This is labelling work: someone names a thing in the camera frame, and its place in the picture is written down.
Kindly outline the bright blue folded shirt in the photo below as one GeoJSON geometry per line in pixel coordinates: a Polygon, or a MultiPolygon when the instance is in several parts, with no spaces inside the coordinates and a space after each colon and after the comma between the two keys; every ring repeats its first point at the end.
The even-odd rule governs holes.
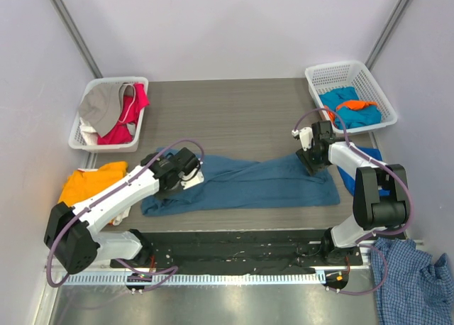
{"type": "MultiPolygon", "coordinates": [[[[371,158],[376,160],[382,161],[382,154],[379,149],[376,148],[366,148],[366,147],[358,147],[359,150],[364,152],[365,154],[369,155],[371,158]]],[[[355,180],[351,177],[345,170],[341,167],[337,167],[340,177],[345,185],[345,188],[348,192],[353,196],[355,192],[355,180]]]]}

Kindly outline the corner metal post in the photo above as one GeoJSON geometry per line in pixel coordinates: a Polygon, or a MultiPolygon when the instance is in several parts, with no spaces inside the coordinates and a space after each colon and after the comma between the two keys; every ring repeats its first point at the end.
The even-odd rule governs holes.
{"type": "Polygon", "coordinates": [[[392,9],[387,22],[385,23],[365,62],[365,66],[369,70],[371,70],[375,66],[375,63],[377,62],[380,54],[390,41],[393,32],[395,32],[395,30],[397,29],[397,26],[406,13],[406,10],[410,7],[412,1],[413,0],[398,0],[396,5],[392,9]]]}
{"type": "Polygon", "coordinates": [[[64,0],[49,0],[53,5],[57,15],[60,17],[64,27],[70,35],[73,43],[82,56],[83,61],[86,63],[89,71],[93,74],[95,79],[103,77],[99,66],[96,63],[92,53],[90,52],[82,34],[80,33],[77,24],[74,22],[70,11],[68,10],[64,0]]]}

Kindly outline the orange shirt in basket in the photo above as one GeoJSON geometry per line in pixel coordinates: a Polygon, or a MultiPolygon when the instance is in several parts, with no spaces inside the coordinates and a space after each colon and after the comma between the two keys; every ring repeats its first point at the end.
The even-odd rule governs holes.
{"type": "Polygon", "coordinates": [[[377,104],[372,101],[347,100],[337,105],[324,105],[328,109],[331,120],[342,119],[345,123],[380,120],[381,113],[377,104]]]}

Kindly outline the blue checkered cloth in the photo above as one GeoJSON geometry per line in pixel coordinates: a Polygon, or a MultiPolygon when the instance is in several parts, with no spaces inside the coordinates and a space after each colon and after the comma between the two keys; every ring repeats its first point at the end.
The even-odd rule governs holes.
{"type": "Polygon", "coordinates": [[[453,274],[447,254],[433,260],[413,240],[379,238],[371,253],[380,324],[452,324],[453,274]]]}

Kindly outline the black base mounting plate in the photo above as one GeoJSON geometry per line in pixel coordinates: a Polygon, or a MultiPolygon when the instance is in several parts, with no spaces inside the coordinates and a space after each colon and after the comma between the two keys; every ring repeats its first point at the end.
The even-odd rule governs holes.
{"type": "Polygon", "coordinates": [[[145,256],[134,268],[180,275],[291,275],[317,267],[361,266],[359,248],[331,250],[323,230],[189,231],[143,233],[145,256]]]}

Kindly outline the dark teal blue t-shirt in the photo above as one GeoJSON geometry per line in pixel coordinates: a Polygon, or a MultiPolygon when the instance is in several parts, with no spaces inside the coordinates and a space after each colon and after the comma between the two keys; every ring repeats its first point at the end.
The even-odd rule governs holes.
{"type": "Polygon", "coordinates": [[[215,209],[270,209],[332,206],[340,197],[327,170],[311,176],[296,154],[266,160],[206,155],[204,181],[171,197],[140,204],[143,216],[169,216],[215,209]]]}

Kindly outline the left corner metal post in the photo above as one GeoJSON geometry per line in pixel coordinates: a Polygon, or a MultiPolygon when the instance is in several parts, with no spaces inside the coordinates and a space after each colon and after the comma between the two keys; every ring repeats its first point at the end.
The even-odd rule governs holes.
{"type": "Polygon", "coordinates": [[[82,56],[83,61],[86,63],[89,71],[93,74],[95,79],[103,77],[99,66],[96,63],[92,53],[90,52],[82,34],[80,33],[77,24],[74,22],[70,11],[68,10],[64,0],[49,0],[53,5],[57,15],[60,17],[64,27],[70,35],[73,43],[82,56]]]}

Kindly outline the turquoise shirt in basket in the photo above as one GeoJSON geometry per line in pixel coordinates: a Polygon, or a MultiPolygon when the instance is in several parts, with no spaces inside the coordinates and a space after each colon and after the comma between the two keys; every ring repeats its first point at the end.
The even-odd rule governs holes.
{"type": "Polygon", "coordinates": [[[340,119],[346,128],[359,128],[381,122],[382,114],[377,103],[359,99],[354,87],[332,89],[320,95],[323,106],[330,110],[328,116],[336,128],[342,129],[340,119]]]}

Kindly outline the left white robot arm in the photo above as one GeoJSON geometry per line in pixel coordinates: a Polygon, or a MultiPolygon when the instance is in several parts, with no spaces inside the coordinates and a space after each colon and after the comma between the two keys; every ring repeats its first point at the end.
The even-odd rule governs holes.
{"type": "Polygon", "coordinates": [[[188,148],[175,154],[152,153],[93,197],[72,206],[56,204],[44,237],[50,258],[57,259],[70,275],[103,260],[121,259],[137,268],[148,265],[153,250],[140,231],[107,233],[104,227],[146,197],[164,199],[202,183],[202,163],[203,158],[188,148]]]}

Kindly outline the yellow orange folded shirt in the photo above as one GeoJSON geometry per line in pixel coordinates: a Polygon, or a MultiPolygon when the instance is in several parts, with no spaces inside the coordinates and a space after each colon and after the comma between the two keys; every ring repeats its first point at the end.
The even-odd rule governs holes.
{"type": "Polygon", "coordinates": [[[75,170],[64,183],[58,202],[73,206],[104,191],[127,175],[128,163],[110,162],[95,171],[75,170]]]}

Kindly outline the right corner metal post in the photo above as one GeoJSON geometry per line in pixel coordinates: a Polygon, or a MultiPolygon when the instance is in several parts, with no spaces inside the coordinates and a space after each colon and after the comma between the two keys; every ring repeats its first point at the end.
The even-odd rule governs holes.
{"type": "Polygon", "coordinates": [[[393,32],[395,32],[395,30],[397,29],[397,26],[406,13],[406,10],[410,7],[412,1],[413,0],[398,0],[396,5],[392,9],[387,22],[385,23],[365,62],[365,66],[369,70],[371,70],[375,66],[375,63],[377,62],[380,54],[390,41],[393,32]]]}

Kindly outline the white plastic basket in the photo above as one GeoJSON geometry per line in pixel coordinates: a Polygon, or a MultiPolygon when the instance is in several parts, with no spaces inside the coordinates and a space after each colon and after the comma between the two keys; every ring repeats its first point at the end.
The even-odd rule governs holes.
{"type": "Polygon", "coordinates": [[[366,66],[356,60],[308,67],[309,93],[322,118],[335,132],[345,124],[349,134],[366,133],[391,126],[397,114],[366,66]]]}
{"type": "Polygon", "coordinates": [[[144,77],[90,81],[82,95],[68,144],[91,153],[134,152],[147,97],[144,77]]]}

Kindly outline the pink shirt in basket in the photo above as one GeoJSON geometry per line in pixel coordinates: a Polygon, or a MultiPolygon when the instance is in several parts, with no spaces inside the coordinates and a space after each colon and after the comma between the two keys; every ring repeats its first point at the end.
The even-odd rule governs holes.
{"type": "Polygon", "coordinates": [[[133,141],[140,112],[150,103],[143,83],[122,84],[119,90],[121,113],[114,127],[98,137],[98,145],[118,145],[133,141]]]}

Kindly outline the white shirt in basket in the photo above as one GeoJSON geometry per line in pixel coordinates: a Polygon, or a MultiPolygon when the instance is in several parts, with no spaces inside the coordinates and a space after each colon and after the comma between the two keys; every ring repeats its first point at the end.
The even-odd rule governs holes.
{"type": "Polygon", "coordinates": [[[79,132],[86,145],[88,146],[98,145],[99,137],[98,133],[92,127],[92,125],[85,121],[84,119],[80,119],[79,132]]]}

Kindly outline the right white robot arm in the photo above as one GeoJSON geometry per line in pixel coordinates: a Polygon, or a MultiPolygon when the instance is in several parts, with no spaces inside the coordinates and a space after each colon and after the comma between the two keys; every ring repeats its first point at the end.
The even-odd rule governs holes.
{"type": "Polygon", "coordinates": [[[310,175],[335,165],[354,179],[352,215],[325,231],[320,247],[324,262],[339,263],[347,250],[373,234],[403,231],[411,216],[411,201],[401,165],[370,157],[353,142],[336,136],[329,121],[294,129],[292,136],[301,143],[297,157],[310,175]]]}

